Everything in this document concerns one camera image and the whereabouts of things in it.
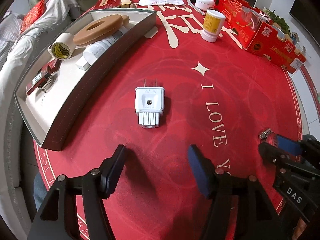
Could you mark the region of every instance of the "white tissue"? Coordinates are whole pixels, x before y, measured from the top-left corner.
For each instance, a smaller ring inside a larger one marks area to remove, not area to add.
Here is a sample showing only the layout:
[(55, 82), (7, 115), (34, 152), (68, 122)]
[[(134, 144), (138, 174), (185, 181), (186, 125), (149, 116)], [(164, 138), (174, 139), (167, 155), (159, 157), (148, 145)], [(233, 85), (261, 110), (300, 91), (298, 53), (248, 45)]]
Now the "white tissue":
[(149, 6), (149, 5), (165, 5), (166, 3), (175, 5), (184, 5), (183, 0), (140, 0), (139, 5)]

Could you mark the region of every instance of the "white jar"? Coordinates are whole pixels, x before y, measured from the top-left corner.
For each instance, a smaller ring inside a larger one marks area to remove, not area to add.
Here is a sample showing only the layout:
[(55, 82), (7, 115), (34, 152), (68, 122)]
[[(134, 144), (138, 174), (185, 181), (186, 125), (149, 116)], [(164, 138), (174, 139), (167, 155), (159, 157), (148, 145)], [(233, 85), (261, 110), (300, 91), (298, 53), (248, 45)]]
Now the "white jar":
[(196, 7), (198, 7), (200, 10), (207, 11), (207, 10), (213, 10), (214, 8), (214, 0), (196, 0)]
[(201, 37), (208, 42), (215, 42), (221, 32), (226, 17), (215, 10), (207, 10)]

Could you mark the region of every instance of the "person's leg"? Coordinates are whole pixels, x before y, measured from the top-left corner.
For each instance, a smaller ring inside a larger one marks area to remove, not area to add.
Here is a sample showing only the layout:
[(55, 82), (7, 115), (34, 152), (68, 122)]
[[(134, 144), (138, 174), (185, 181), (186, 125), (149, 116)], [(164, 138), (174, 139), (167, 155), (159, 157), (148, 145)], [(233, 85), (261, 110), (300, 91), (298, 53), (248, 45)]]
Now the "person's leg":
[(40, 173), (35, 176), (35, 180), (33, 182), (33, 198), (36, 203), (37, 211), (39, 210), (45, 196), (48, 191), (43, 183)]

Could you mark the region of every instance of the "masking tape roll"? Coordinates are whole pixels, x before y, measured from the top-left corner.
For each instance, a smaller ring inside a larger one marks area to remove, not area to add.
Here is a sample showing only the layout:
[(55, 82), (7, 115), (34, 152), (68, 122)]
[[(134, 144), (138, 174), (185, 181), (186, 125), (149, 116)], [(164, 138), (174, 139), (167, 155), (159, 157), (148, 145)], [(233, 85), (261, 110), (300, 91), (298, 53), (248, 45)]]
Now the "masking tape roll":
[(49, 46), (48, 52), (52, 57), (57, 59), (66, 60), (70, 58), (76, 48), (73, 38), (74, 35), (71, 33), (62, 33), (54, 43)]

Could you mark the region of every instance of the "cardboard box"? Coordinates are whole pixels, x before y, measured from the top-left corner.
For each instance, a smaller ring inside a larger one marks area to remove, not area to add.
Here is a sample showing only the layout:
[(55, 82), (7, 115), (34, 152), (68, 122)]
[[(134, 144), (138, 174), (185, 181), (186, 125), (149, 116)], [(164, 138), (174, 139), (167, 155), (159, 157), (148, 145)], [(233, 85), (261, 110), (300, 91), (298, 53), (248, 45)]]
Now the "cardboard box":
[(59, 71), (52, 74), (54, 81), (46, 93), (37, 90), (29, 96), (26, 95), (27, 84), (37, 75), (39, 69), (52, 61), (52, 56), (47, 48), (57, 39), (59, 34), (44, 48), (21, 77), (14, 92), (15, 100), (26, 126), (41, 148), (53, 151), (62, 149), (79, 112), (101, 80), (116, 62), (123, 58), (130, 47), (156, 25), (156, 11), (104, 9), (87, 12), (63, 32), (75, 35), (89, 23), (112, 14), (129, 16), (128, 31), (86, 71), (76, 66), (76, 62), (83, 55), (85, 48), (76, 47), (71, 58), (63, 60)]
[(99, 0), (93, 9), (129, 8), (130, 5), (131, 0)]
[(263, 14), (258, 8), (244, 0), (214, 1), (214, 9), (226, 16), (228, 27), (238, 33), (237, 39), (248, 52), (266, 57), (292, 74), (306, 61), (289, 39), (279, 38), (277, 30), (257, 15)]

